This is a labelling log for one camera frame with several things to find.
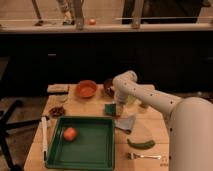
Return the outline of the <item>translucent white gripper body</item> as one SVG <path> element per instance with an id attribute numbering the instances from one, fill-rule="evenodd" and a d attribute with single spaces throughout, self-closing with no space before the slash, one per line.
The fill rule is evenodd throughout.
<path id="1" fill-rule="evenodd" d="M 116 115 L 120 117 L 123 113 L 124 105 L 127 103 L 128 95 L 116 90 L 114 95 L 114 101 L 116 104 Z"/>

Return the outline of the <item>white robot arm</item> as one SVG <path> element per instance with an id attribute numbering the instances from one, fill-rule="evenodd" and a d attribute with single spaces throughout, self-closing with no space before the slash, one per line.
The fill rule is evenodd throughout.
<path id="1" fill-rule="evenodd" d="M 169 118 L 169 171 L 213 171 L 213 104 L 203 98 L 180 98 L 137 84 L 134 71 L 113 79 L 115 102 L 129 95 Z"/>

